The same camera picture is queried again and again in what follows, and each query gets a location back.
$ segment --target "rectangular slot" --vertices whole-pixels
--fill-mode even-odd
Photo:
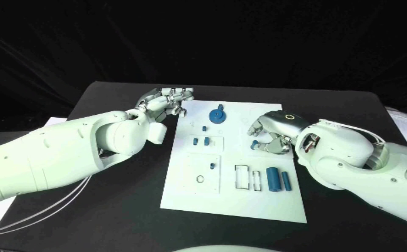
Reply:
[[[255,191],[262,191],[261,172],[259,171],[254,171],[254,189],[255,189]]]
[[[236,173],[235,187],[238,189],[251,189],[249,166],[248,165],[235,165],[235,173]]]

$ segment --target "robotic hand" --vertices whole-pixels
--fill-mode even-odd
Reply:
[[[251,126],[255,137],[267,130],[271,143],[252,143],[252,149],[285,154],[295,146],[300,164],[327,187],[347,189],[366,202],[407,220],[407,147],[386,143],[362,128],[320,120],[310,124],[284,111],[262,115]],[[372,143],[359,132],[366,132]]]
[[[140,152],[146,141],[162,144],[167,114],[186,116],[180,102],[193,88],[152,90],[136,108],[42,127],[0,146],[0,201],[65,186]]]

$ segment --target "blue small part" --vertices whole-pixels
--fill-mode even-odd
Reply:
[[[291,180],[288,179],[288,172],[283,172],[283,181],[285,182],[287,191],[291,191]]]
[[[219,105],[219,108],[211,111],[211,121],[215,124],[222,124],[226,120],[226,113],[224,111],[224,105]]]
[[[268,168],[268,184],[270,190],[274,192],[283,191],[281,176],[278,174],[278,168]]]
[[[254,140],[254,143],[252,143],[252,146],[251,146],[252,150],[255,150],[255,145],[257,145],[257,144],[259,144],[259,141],[258,141],[258,140]]]

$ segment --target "white board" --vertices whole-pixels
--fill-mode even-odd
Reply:
[[[209,114],[218,109],[219,104],[225,106],[226,121],[213,124]],[[252,150],[255,139],[259,142],[270,142],[272,138],[267,133],[261,133],[257,138],[247,133],[259,116],[270,111],[281,110],[283,105],[195,100],[185,101],[183,108],[188,109],[189,114],[185,118],[179,118],[160,207],[307,223],[293,152],[275,155]],[[199,138],[198,145],[193,144],[195,137]],[[211,137],[209,146],[203,144],[205,137]],[[236,165],[249,167],[249,189],[236,188]],[[281,192],[270,191],[267,175],[270,167],[288,172],[293,191],[285,189]],[[247,182],[248,176],[241,174],[239,181]],[[198,182],[199,175],[205,178],[202,183]],[[259,189],[259,180],[262,190],[257,191],[254,183]]]

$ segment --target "blue battery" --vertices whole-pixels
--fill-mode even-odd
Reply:
[[[267,173],[270,190],[274,192],[283,191],[281,175],[278,174],[278,168],[268,168]]]
[[[285,182],[287,191],[291,191],[291,180],[288,179],[287,171],[283,172],[283,181]]]

